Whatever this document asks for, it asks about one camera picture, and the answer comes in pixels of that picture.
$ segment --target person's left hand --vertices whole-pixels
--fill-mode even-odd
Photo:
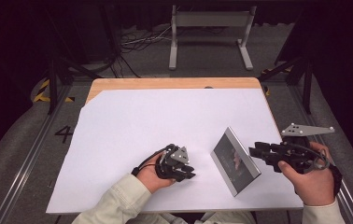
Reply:
[[[142,182],[142,184],[144,184],[145,187],[147,187],[150,193],[154,193],[158,189],[169,187],[176,182],[175,179],[160,179],[159,177],[157,177],[157,174],[154,168],[155,168],[156,160],[159,159],[159,157],[161,156],[162,156],[162,152],[154,156],[149,161],[147,161],[144,164],[145,167],[142,168],[141,171],[139,171],[138,175],[136,176],[136,178],[138,178]]]

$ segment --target person's right hand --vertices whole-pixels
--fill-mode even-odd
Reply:
[[[147,187],[150,193],[154,193],[158,189],[169,187],[176,182],[175,179],[160,179],[157,176],[154,167],[156,166],[156,160],[159,159],[161,156],[162,152],[147,161],[136,176],[136,178],[138,178],[142,182],[142,184]]]
[[[329,149],[319,143],[311,142],[311,149],[320,151],[324,149],[328,159],[331,161]],[[334,203],[333,175],[330,169],[313,170],[307,174],[297,173],[284,161],[278,163],[284,176],[293,184],[296,193],[304,204],[310,206],[322,206]]]

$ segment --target white stand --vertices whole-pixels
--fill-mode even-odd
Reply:
[[[177,69],[177,27],[178,26],[233,26],[244,27],[244,36],[238,39],[238,48],[243,56],[244,64],[247,70],[252,70],[252,62],[247,52],[247,40],[255,17],[256,7],[251,7],[250,11],[177,11],[173,6],[173,15],[171,19],[172,42],[170,52],[170,70]]]

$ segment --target white board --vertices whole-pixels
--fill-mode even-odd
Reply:
[[[47,213],[79,213],[154,151],[186,147],[193,179],[160,189],[143,212],[302,207],[293,186],[260,159],[262,174],[235,198],[210,153],[226,128],[245,148],[281,141],[261,89],[102,91],[80,112]]]

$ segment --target sleeve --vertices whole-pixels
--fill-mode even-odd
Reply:
[[[325,206],[308,206],[303,209],[303,224],[344,224],[337,200]]]
[[[126,175],[102,196],[94,208],[82,212],[73,223],[126,223],[141,212],[150,195],[141,181],[133,175]]]

